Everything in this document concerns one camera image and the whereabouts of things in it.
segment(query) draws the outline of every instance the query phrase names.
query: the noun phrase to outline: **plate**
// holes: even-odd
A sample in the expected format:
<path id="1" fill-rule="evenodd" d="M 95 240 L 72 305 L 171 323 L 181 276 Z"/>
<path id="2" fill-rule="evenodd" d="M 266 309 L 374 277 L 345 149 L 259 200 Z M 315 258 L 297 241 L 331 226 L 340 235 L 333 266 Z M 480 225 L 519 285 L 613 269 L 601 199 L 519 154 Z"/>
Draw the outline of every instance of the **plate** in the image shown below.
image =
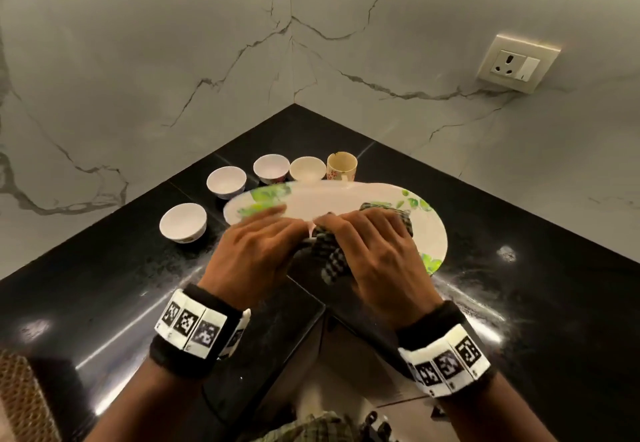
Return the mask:
<path id="1" fill-rule="evenodd" d="M 447 232 L 438 213 L 420 196 L 391 184 L 365 184 L 340 180 L 284 182 L 258 187 L 234 197 L 224 209 L 230 225 L 278 203 L 287 203 L 285 216 L 312 221 L 331 211 L 335 214 L 360 209 L 364 202 L 409 211 L 415 242 L 424 266 L 435 272 L 447 254 Z"/>

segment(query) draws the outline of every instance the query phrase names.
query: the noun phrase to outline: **wall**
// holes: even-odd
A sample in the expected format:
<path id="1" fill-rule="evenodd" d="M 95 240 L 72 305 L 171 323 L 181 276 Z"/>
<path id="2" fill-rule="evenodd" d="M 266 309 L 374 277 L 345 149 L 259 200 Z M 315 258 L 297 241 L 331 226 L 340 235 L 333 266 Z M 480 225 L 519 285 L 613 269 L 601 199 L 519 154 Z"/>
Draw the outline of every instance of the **wall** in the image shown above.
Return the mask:
<path id="1" fill-rule="evenodd" d="M 640 261 L 638 1 L 292 0 L 295 101 Z M 534 95 L 498 33 L 562 46 Z"/>
<path id="2" fill-rule="evenodd" d="M 292 103 L 290 0 L 0 0 L 0 278 Z"/>

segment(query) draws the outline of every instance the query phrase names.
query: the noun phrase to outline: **checkered cloth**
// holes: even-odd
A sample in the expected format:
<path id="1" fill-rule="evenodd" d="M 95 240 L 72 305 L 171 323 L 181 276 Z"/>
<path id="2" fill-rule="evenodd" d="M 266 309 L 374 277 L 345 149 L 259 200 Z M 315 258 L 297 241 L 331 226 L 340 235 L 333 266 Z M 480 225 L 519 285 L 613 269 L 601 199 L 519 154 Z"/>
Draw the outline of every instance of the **checkered cloth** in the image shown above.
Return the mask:
<path id="1" fill-rule="evenodd" d="M 409 235 L 413 236 L 413 227 L 411 219 L 409 219 L 409 211 L 403 211 L 385 204 L 372 202 L 362 204 L 360 211 L 369 209 L 370 207 L 384 207 L 385 209 L 391 209 L 397 212 L 404 226 L 406 226 Z M 327 260 L 321 272 L 324 282 L 331 285 L 335 283 L 338 277 L 350 276 L 351 269 L 347 264 L 347 259 L 344 257 L 342 249 L 338 245 L 338 241 L 335 239 L 335 235 L 320 226 L 316 226 L 311 236 L 316 238 L 316 241 L 311 246 L 311 254 L 319 258 L 326 258 Z"/>
<path id="2" fill-rule="evenodd" d="M 269 432 L 254 442 L 357 442 L 358 431 L 334 412 L 315 418 L 309 415 Z"/>

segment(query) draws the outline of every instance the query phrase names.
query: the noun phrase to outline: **countertop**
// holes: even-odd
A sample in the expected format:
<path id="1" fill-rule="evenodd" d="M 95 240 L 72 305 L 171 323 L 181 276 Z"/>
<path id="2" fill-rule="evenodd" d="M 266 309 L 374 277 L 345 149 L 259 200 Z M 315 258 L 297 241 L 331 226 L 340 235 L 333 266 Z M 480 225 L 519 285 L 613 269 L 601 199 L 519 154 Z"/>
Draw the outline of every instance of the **countertop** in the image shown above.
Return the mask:
<path id="1" fill-rule="evenodd" d="M 405 187 L 436 209 L 449 240 L 436 287 L 559 440 L 637 438 L 638 376 L 618 352 L 640 340 L 639 264 L 293 105 L 0 281 L 0 346 L 29 357 L 66 440 L 84 437 L 140 365 L 173 289 L 201 275 L 225 229 L 207 175 L 233 164 L 251 176 L 266 153 L 337 150 L 358 156 L 358 180 Z M 172 244 L 157 222 L 188 201 L 207 209 L 209 228 Z M 206 383 L 194 410 L 210 416 L 190 439 L 231 433 L 325 311 L 405 370 L 394 334 L 318 268 L 297 260 L 293 281 L 255 309 L 241 347 Z"/>

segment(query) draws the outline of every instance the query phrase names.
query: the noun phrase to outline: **small ceramic bowl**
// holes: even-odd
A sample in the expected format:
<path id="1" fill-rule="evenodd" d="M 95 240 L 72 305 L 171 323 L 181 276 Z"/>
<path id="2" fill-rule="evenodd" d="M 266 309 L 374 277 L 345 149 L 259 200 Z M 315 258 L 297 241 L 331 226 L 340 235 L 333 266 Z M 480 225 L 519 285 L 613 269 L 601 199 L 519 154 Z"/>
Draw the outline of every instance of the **small ceramic bowl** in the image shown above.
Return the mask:
<path id="1" fill-rule="evenodd" d="M 221 167 L 207 177 L 209 191 L 220 199 L 231 199 L 244 191 L 246 174 L 239 167 Z"/>
<path id="2" fill-rule="evenodd" d="M 253 163 L 253 171 L 265 184 L 284 182 L 289 172 L 289 159 L 278 154 L 263 155 Z"/>
<path id="3" fill-rule="evenodd" d="M 300 182 L 324 179 L 326 165 L 317 157 L 299 157 L 291 163 L 289 175 Z"/>
<path id="4" fill-rule="evenodd" d="M 160 219 L 160 233 L 176 243 L 194 242 L 206 229 L 207 212 L 194 202 L 173 206 Z"/>

